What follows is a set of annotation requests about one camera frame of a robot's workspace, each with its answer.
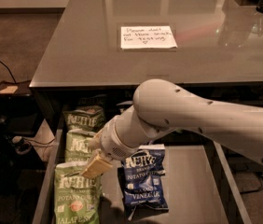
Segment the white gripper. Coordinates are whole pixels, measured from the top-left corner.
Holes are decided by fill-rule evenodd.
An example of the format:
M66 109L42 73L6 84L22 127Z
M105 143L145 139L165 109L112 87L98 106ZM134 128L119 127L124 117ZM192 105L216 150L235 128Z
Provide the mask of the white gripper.
M109 159L123 161L137 151L137 147L128 147L120 140L116 130L117 121L118 117L114 116L90 140L89 146L94 151L81 171L83 177L93 179L112 169L112 163L102 156L102 152Z

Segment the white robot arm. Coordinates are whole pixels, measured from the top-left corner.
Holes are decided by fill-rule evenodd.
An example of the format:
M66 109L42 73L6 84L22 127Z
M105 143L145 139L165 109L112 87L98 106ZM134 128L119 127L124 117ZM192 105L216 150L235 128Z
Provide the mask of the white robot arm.
M94 153L81 175L94 178L140 145L175 131L202 135L263 165L263 107L201 98L169 81L150 79L135 90L132 105L110 119L90 141Z

